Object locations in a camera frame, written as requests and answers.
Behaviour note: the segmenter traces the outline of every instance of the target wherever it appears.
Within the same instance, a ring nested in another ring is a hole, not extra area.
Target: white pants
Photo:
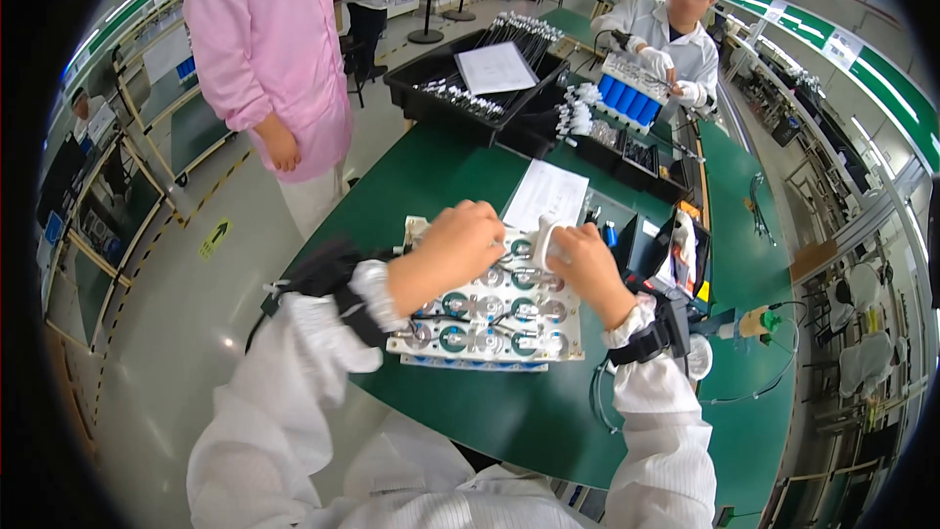
[[[339,160],[333,170],[296,184],[285,184],[280,180],[277,184],[284,194],[284,202],[288,204],[290,216],[297,225],[297,230],[304,238],[309,240],[320,226],[320,223],[339,203],[343,197],[345,183],[343,182],[343,165],[346,159]]]

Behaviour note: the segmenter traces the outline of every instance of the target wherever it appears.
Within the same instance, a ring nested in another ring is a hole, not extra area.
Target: hand
[[[445,208],[413,251],[388,264],[388,292],[401,316],[462,287],[506,253],[506,227],[489,203]]]
[[[549,255],[545,262],[548,268],[594,309],[605,330],[617,329],[636,306],[636,298],[623,285],[614,256],[597,226],[558,227],[552,232],[552,242],[568,253],[570,263]]]
[[[676,65],[672,63],[669,54],[650,46],[641,47],[636,53],[647,61],[654,76],[669,83],[676,81]]]
[[[704,101],[702,97],[703,92],[701,84],[698,82],[690,82],[689,80],[678,80],[674,82],[669,89],[671,95],[677,96],[691,107],[699,105],[699,101]]]
[[[264,121],[255,125],[255,132],[261,136],[268,157],[277,170],[294,171],[300,163],[300,150],[297,140],[287,126],[272,112]]]

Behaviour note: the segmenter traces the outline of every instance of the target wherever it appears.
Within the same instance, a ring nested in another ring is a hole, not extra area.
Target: paper document
[[[144,52],[144,67],[152,85],[167,72],[175,70],[193,55],[189,47],[189,35],[186,26],[173,29],[169,35],[160,39]]]
[[[511,41],[471,49],[454,58],[473,96],[525,90],[539,83],[539,77]]]
[[[553,215],[557,220],[577,224],[588,179],[533,159],[516,189],[503,222],[520,231],[539,229],[539,217]]]

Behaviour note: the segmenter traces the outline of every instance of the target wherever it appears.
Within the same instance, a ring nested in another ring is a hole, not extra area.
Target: black wrist strap
[[[335,290],[333,300],[335,300],[336,310],[343,324],[352,329],[362,343],[369,347],[385,345],[388,334],[379,328],[379,324],[375,322],[366,308],[366,301],[353,292],[348,283]]]
[[[630,363],[631,361],[643,363],[663,353],[663,349],[668,345],[668,332],[665,327],[657,327],[657,323],[654,321],[642,332],[633,335],[630,338],[630,343],[626,346],[608,350],[607,358],[614,365]]]

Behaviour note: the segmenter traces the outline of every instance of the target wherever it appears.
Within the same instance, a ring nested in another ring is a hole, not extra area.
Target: blue battery cell
[[[650,124],[652,118],[656,116],[656,112],[659,112],[659,109],[659,103],[651,98],[650,102],[644,105],[643,111],[641,111],[639,116],[636,117],[636,122],[640,123],[640,126],[646,126]]]
[[[614,85],[610,87],[610,92],[607,93],[607,97],[604,99],[604,104],[612,109],[616,109],[617,102],[620,100],[620,96],[623,95],[623,91],[626,88],[626,84],[619,80],[614,80]]]
[[[627,118],[636,120],[636,117],[639,116],[640,112],[643,111],[643,107],[650,102],[650,98],[646,95],[637,94],[634,101],[630,103],[630,107],[627,109]]]
[[[610,87],[614,85],[614,78],[608,75],[604,75],[601,78],[601,81],[597,84],[598,91],[601,92],[601,100],[607,98],[607,93],[610,92]]]
[[[630,104],[634,101],[634,98],[636,98],[637,94],[638,92],[636,91],[636,88],[627,86],[623,90],[623,94],[620,95],[620,100],[617,101],[617,112],[627,112],[627,109],[630,107]]]

